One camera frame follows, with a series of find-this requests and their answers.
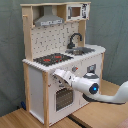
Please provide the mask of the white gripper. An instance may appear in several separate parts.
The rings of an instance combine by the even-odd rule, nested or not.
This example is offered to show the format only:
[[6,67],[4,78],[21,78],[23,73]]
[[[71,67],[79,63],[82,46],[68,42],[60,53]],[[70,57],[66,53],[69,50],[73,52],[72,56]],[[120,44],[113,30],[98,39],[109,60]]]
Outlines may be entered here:
[[54,74],[53,76],[62,81],[62,83],[64,84],[65,87],[71,87],[72,85],[72,81],[75,77],[75,75],[73,73],[71,73],[70,71],[64,71],[64,70],[61,70],[61,69],[56,69],[55,71],[56,74],[62,74],[61,77]]

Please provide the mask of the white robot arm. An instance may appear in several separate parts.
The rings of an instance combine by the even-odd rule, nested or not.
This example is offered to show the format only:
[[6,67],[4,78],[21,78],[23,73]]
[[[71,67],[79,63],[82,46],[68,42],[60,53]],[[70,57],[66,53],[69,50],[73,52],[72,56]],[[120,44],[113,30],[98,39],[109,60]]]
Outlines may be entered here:
[[128,102],[128,81],[124,82],[113,96],[102,95],[100,78],[94,73],[86,73],[78,77],[70,71],[56,69],[54,76],[66,87],[82,93],[88,102],[101,102],[108,104],[125,104]]

